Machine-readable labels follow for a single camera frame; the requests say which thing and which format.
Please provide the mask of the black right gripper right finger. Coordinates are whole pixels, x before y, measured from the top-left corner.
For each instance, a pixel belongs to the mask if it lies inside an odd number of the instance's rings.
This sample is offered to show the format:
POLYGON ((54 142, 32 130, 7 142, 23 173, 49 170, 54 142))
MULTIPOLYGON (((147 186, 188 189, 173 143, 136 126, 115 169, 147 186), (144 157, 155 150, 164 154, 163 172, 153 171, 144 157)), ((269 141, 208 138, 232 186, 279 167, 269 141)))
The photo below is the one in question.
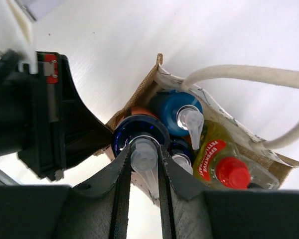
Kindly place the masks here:
POLYGON ((158 147, 165 239, 299 239, 299 191, 215 190, 158 147))

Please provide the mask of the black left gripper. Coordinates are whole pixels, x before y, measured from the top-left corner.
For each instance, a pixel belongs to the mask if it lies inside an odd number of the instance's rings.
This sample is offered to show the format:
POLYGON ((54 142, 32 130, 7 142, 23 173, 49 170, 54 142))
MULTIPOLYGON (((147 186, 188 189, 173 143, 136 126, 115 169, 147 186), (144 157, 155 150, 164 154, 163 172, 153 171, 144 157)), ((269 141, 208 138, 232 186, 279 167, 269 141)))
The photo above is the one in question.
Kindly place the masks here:
POLYGON ((112 132, 82 102, 65 55, 35 56, 36 74, 13 50, 0 57, 0 156, 16 153, 39 178, 57 181, 108 146, 112 132))

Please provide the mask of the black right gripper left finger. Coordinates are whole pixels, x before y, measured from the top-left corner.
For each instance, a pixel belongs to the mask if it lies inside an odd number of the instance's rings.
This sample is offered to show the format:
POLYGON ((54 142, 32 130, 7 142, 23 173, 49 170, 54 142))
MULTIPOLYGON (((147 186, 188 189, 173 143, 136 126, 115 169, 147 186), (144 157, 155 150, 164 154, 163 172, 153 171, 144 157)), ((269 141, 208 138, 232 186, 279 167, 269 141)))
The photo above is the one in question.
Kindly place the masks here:
POLYGON ((0 185, 0 239, 124 239, 131 149, 84 182, 0 185))

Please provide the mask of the yellow bottle red cap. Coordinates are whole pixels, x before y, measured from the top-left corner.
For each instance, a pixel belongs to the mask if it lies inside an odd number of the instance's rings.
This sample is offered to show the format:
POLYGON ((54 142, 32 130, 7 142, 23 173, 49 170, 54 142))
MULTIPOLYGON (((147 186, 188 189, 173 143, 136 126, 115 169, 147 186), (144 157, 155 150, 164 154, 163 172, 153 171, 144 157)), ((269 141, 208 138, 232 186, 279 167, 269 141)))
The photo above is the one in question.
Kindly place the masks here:
POLYGON ((239 154, 231 134, 220 123, 206 120, 200 142, 193 176, 205 185, 214 189, 279 188, 276 176, 239 154))

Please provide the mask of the dark blue pump bottle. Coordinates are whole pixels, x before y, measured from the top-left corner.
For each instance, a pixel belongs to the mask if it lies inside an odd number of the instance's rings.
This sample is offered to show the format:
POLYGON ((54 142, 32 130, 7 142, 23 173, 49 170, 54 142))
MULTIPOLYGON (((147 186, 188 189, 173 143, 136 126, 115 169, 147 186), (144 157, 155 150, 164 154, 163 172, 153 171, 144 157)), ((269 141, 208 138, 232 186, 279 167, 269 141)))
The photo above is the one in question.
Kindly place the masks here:
POLYGON ((159 198, 158 188, 158 151, 163 145, 170 145, 170 136, 164 124, 149 115, 131 115, 116 127, 112 137, 112 151, 118 156, 130 146, 132 170, 142 178, 152 199, 159 198))

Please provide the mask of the jute canvas tote bag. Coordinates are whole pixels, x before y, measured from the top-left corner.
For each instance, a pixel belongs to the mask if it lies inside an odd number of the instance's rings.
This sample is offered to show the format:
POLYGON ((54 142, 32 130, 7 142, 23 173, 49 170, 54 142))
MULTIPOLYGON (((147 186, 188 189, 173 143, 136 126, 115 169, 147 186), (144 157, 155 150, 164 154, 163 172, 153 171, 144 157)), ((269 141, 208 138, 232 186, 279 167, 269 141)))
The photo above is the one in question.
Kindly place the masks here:
POLYGON ((106 123, 114 131, 119 119, 132 106, 144 107, 159 90, 185 90, 194 94, 202 104, 205 118, 222 124, 232 134, 239 153, 264 166, 283 183, 299 162, 280 154, 275 149, 286 147, 299 139, 299 122, 294 128, 274 140, 264 140, 227 113, 199 82, 209 79, 232 78, 261 82, 277 86, 299 89, 299 71, 248 65, 216 65, 191 73, 187 78, 174 76, 162 67, 163 55, 158 54, 155 66, 140 83, 125 106, 116 112, 106 123))

